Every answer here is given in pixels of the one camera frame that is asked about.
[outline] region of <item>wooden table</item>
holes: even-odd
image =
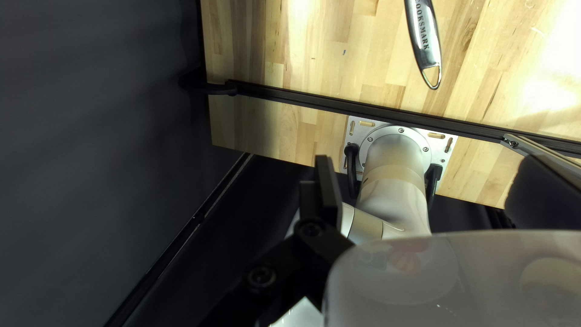
[[[402,0],[202,0],[208,81],[237,79],[581,140],[579,0],[433,0],[444,75],[415,64]],[[210,96],[215,145],[338,170],[345,115]],[[502,208],[522,157],[460,138],[438,194]]]

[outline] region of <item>black frame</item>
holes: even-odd
[[[323,95],[287,90],[284,88],[248,83],[245,81],[228,80],[221,94],[245,95],[247,97],[282,102],[286,104],[305,106],[323,111],[354,115],[362,118],[386,121],[409,127],[417,127],[440,133],[450,133],[458,136],[474,138],[494,143],[504,141],[505,134],[525,136],[545,147],[566,155],[581,158],[581,142],[564,138],[529,133],[525,131],[506,129],[502,127],[466,122],[463,120],[427,115],[425,113],[410,112],[386,106],[365,104],[362,102],[326,97]],[[200,85],[196,88],[203,91]]]

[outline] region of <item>bolt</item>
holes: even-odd
[[[300,228],[300,231],[306,236],[317,237],[323,232],[323,229],[317,223],[307,222]]]
[[[267,287],[274,283],[277,274],[267,266],[258,266],[248,273],[248,282],[254,287]]]

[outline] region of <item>black tube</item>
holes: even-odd
[[[359,154],[359,146],[357,144],[348,144],[343,150],[347,156],[347,186],[349,188],[349,196],[357,198],[359,195],[360,182],[357,180],[357,168],[355,167],[355,159]]]

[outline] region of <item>dark background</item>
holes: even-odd
[[[177,85],[203,70],[196,5],[6,0],[0,26],[0,326],[102,326],[240,156],[211,145],[204,96]],[[281,165],[260,159],[237,186],[284,184],[265,195],[280,207],[217,208],[131,325],[200,320],[284,235],[305,168]],[[487,210],[438,197],[432,230],[490,228]],[[248,223],[265,212],[283,224]]]

